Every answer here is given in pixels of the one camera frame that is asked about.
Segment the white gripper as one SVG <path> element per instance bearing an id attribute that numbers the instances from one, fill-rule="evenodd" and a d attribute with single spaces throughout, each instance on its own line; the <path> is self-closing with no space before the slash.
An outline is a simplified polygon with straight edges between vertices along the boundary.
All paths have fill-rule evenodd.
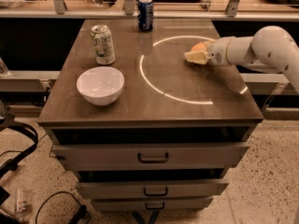
<path id="1" fill-rule="evenodd" d="M 185 60 L 197 64 L 231 65 L 228 59 L 228 48 L 233 39 L 233 36 L 228 36 L 215 41 L 201 42 L 199 49 L 204 50 L 185 52 Z"/>

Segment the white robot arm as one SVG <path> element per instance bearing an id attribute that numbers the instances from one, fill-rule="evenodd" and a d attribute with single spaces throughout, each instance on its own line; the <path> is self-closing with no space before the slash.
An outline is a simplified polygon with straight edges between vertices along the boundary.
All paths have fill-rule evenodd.
<path id="1" fill-rule="evenodd" d="M 280 71 L 299 92 L 299 47 L 292 36 L 278 26 L 266 26 L 254 36 L 226 36 L 200 42 L 184 53 L 189 63 L 200 65 L 242 65 L 261 63 Z"/>

